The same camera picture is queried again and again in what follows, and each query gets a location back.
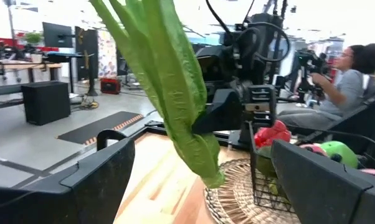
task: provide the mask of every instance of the romaine lettuce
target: romaine lettuce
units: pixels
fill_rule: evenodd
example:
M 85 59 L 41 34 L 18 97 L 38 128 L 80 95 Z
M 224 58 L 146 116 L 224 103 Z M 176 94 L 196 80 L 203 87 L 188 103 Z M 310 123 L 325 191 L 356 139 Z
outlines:
M 191 126 L 205 111 L 207 91 L 199 63 L 172 0 L 109 0 L 125 27 L 103 0 L 90 0 L 128 65 L 164 119 L 169 138 L 187 166 L 210 188 L 224 176 L 213 134 L 196 135 Z

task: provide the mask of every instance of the ceiling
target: ceiling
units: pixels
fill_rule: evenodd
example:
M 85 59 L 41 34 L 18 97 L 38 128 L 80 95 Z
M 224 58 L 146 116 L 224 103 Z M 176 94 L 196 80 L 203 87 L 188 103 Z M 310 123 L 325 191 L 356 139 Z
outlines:
M 91 27 L 103 26 L 100 18 L 88 0 L 72 0 L 75 7 L 70 7 L 71 0 L 15 0 L 18 3 L 29 3 L 39 8 L 44 17 L 60 19 L 63 22 L 75 21 Z M 226 24 L 242 22 L 252 0 L 209 0 L 219 17 Z M 268 0 L 255 0 L 249 15 L 260 13 Z M 200 34 L 222 32 L 204 0 L 174 0 L 174 4 L 183 24 Z M 280 13 L 282 1 L 279 0 Z M 297 6 L 296 13 L 290 9 Z M 375 35 L 375 0 L 367 0 L 366 7 L 362 1 L 351 0 L 289 0 L 285 15 L 284 28 L 289 35 L 301 37 L 307 41 L 325 39 L 332 36 L 342 36 L 349 33 L 364 33 Z

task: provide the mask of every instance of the wicker placemat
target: wicker placemat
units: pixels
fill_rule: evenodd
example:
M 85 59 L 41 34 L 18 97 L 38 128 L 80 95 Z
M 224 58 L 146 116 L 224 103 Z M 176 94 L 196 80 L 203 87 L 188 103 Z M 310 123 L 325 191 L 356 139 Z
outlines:
M 294 213 L 254 204 L 250 159 L 228 161 L 220 168 L 225 173 L 225 184 L 204 190 L 207 208 L 217 223 L 300 223 Z

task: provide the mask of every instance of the gray floor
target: gray floor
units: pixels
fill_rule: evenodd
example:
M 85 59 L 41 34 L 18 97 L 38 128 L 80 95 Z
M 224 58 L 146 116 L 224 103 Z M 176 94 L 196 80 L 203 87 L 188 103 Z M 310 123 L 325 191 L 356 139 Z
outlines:
M 4 83 L 0 77 L 0 85 L 15 84 L 13 74 L 7 75 L 9 78 Z M 27 81 L 27 74 L 20 72 L 22 82 Z M 36 72 L 36 80 L 44 81 L 49 77 L 46 73 Z M 87 88 L 83 84 L 75 85 L 76 93 L 85 93 Z M 31 168 L 36 172 L 48 170 L 51 174 L 58 172 L 83 157 L 95 152 L 94 147 L 85 147 L 80 144 L 62 141 L 56 139 L 57 136 L 92 123 L 98 119 L 107 117 L 119 111 L 129 111 L 146 115 L 154 110 L 153 105 L 144 96 L 142 91 L 123 90 L 120 95 L 100 94 L 95 97 L 100 106 L 96 110 L 76 111 L 68 118 L 46 124 L 43 126 L 33 126 L 25 122 L 24 107 L 13 106 L 0 109 L 0 186 L 2 187 L 20 187 L 30 181 L 38 178 L 37 174 L 23 172 L 10 168 L 7 163 L 17 166 Z M 0 96 L 0 101 L 10 98 L 21 97 L 21 94 L 11 96 Z M 292 107 L 293 105 L 281 105 L 278 110 Z M 161 120 L 157 113 L 152 113 L 145 119 L 139 121 L 128 129 L 124 130 L 127 135 L 133 134 L 150 120 Z M 84 154 L 78 156 L 65 164 L 56 165 L 59 161 L 85 149 Z

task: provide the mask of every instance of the green toy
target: green toy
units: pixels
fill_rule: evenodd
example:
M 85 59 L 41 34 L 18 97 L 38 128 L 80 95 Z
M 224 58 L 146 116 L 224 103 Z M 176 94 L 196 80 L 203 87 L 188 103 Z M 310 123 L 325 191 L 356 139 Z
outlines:
M 281 197 L 284 203 L 290 203 L 285 191 L 282 189 L 282 186 L 278 183 L 277 179 L 273 179 L 268 186 L 271 194 Z
M 270 159 L 270 148 L 270 146 L 264 146 L 256 151 L 257 170 L 266 177 L 276 178 L 276 171 Z
M 320 147 L 327 153 L 331 160 L 354 169 L 358 168 L 358 158 L 346 144 L 339 141 L 329 141 L 321 144 Z

